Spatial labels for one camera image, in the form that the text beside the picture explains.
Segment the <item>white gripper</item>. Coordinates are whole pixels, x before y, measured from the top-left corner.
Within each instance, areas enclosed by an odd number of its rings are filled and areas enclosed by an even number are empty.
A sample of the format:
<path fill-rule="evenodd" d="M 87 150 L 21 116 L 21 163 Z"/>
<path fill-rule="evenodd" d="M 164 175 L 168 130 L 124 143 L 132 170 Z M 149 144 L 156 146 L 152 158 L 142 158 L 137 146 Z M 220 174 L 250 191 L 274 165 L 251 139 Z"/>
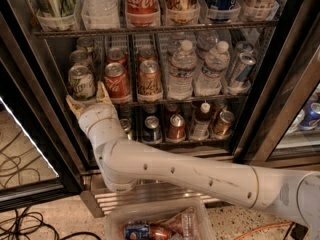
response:
<path fill-rule="evenodd" d="M 66 96 L 66 102 L 78 119 L 81 130 L 90 141 L 107 141 L 121 136 L 118 114 L 103 82 L 97 82 L 96 101 L 98 104 L 87 108 L 85 104 Z"/>

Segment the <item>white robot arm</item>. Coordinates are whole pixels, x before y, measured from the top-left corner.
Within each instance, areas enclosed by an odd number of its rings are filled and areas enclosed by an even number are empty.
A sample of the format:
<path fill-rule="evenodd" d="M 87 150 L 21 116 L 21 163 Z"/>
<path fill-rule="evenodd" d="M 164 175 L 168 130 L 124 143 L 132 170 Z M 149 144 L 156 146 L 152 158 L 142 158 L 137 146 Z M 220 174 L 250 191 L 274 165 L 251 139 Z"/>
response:
<path fill-rule="evenodd" d="M 92 102 L 66 102 L 89 139 L 106 186 L 128 192 L 139 179 L 159 180 L 264 211 L 307 227 L 320 239 L 320 173 L 241 165 L 175 154 L 130 140 L 103 83 Z"/>

